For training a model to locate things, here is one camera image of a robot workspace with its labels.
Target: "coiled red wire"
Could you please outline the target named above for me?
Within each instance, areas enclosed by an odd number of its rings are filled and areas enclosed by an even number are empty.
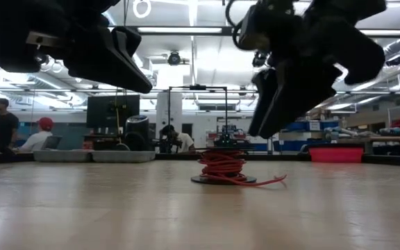
[[[261,183],[245,183],[247,177],[240,173],[243,169],[243,164],[246,163],[243,159],[237,157],[242,155],[243,152],[235,151],[205,151],[201,154],[199,163],[206,165],[202,170],[200,177],[209,178],[214,181],[229,181],[237,185],[245,186],[261,186],[271,183],[282,183],[286,178],[274,177],[273,180],[264,181]]]

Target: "table surface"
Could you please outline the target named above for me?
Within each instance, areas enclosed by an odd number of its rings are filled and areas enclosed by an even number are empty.
[[[195,161],[0,165],[0,249],[400,249],[400,167],[248,162],[261,188],[190,182]]]

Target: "spool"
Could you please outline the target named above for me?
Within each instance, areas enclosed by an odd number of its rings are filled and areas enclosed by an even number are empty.
[[[246,185],[259,186],[280,182],[284,186],[283,180],[286,178],[274,177],[273,180],[257,183],[257,179],[252,176],[241,174],[243,165],[246,163],[241,156],[244,152],[236,148],[220,148],[207,150],[201,154],[200,164],[206,165],[202,169],[202,174],[193,176],[191,181],[194,183],[211,185]]]

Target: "computer screen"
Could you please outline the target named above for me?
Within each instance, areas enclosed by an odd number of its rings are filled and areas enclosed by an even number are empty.
[[[140,96],[118,95],[112,97],[89,97],[87,100],[86,126],[88,128],[114,128],[117,126],[118,110],[119,126],[124,127],[126,120],[140,114]]]

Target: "person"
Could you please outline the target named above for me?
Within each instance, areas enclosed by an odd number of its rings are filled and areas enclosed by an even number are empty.
[[[0,146],[13,148],[17,140],[18,117],[7,111],[9,102],[0,98]]]
[[[165,135],[167,138],[172,138],[181,142],[181,148],[178,150],[179,153],[188,153],[195,151],[194,141],[187,133],[176,132],[174,126],[166,125],[160,131],[161,135]]]
[[[31,135],[19,150],[22,152],[38,151],[49,136],[52,136],[53,121],[48,117],[43,117],[38,121],[38,130],[40,132]]]

